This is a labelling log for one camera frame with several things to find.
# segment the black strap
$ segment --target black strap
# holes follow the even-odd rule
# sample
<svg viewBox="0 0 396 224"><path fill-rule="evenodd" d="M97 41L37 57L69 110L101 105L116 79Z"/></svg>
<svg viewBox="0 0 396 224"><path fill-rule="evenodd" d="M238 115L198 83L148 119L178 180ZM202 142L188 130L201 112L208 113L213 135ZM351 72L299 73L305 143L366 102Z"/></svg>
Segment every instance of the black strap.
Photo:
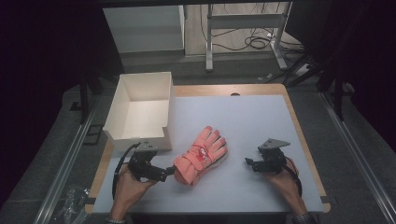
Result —
<svg viewBox="0 0 396 224"><path fill-rule="evenodd" d="M291 161L291 159L289 159L288 157L286 157L286 159L288 159L288 160L291 162L291 164L293 165L293 167L294 167L294 169L295 169L294 163ZM296 185L297 185L297 188L298 188L298 194L299 194L300 197L301 197L301 196L303 195L303 185L301 184L300 178L297 176L297 174L296 174L294 171L292 171L292 170L289 168L289 166L283 165L282 167L283 167L283 169L285 169L286 171L288 171L288 172L291 174L291 176L293 177L294 182L296 182Z"/></svg>
<svg viewBox="0 0 396 224"><path fill-rule="evenodd" d="M124 164L126 155L128 155L128 153L131 151L132 148L138 147L139 145L140 145L140 143L137 143L137 144L133 144L130 147L128 147L128 149L126 149L124 155L121 157L119 164L117 165L116 171L114 172L114 176L113 176L113 190L112 190L113 200L114 200L114 196L116 195L117 182L119 182L120 170L121 170L122 165Z"/></svg>

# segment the open box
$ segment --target open box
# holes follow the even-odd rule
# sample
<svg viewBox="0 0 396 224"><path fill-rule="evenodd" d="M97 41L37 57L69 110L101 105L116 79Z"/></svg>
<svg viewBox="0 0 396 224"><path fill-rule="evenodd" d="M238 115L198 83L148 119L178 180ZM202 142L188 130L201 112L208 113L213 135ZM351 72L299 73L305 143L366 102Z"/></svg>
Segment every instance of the open box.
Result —
<svg viewBox="0 0 396 224"><path fill-rule="evenodd" d="M170 72L120 75L103 128L116 149L172 149L174 101Z"/></svg>

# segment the glove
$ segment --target glove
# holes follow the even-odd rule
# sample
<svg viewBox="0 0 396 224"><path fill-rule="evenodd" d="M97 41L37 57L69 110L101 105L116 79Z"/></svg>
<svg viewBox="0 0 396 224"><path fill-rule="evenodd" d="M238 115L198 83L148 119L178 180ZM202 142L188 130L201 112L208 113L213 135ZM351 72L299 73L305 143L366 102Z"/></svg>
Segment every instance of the glove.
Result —
<svg viewBox="0 0 396 224"><path fill-rule="evenodd" d="M187 153L175 158L175 179L185 185L195 185L201 176L225 160L228 153L225 144L218 130L212 132L212 127L206 126Z"/></svg>

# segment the person's left hand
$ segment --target person's left hand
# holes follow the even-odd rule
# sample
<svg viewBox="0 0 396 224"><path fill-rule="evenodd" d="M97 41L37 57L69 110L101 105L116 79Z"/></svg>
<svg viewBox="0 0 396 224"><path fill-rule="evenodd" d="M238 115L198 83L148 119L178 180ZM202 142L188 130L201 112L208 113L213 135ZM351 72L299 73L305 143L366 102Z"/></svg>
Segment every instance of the person's left hand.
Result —
<svg viewBox="0 0 396 224"><path fill-rule="evenodd" d="M110 211L110 218L114 220L124 220L130 207L139 202L149 188L158 181L148 180L141 182L131 173L127 165L120 169L119 181L117 183L116 195L113 207Z"/></svg>

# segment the plastic bag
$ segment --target plastic bag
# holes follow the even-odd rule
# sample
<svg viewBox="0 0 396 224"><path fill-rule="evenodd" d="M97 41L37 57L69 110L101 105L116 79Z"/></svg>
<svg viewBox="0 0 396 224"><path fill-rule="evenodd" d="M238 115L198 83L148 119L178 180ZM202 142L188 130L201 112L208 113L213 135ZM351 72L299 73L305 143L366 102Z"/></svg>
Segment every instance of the plastic bag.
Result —
<svg viewBox="0 0 396 224"><path fill-rule="evenodd" d="M89 214L85 212L85 202L89 189L71 186L66 192L64 206L52 218L51 224L81 224Z"/></svg>

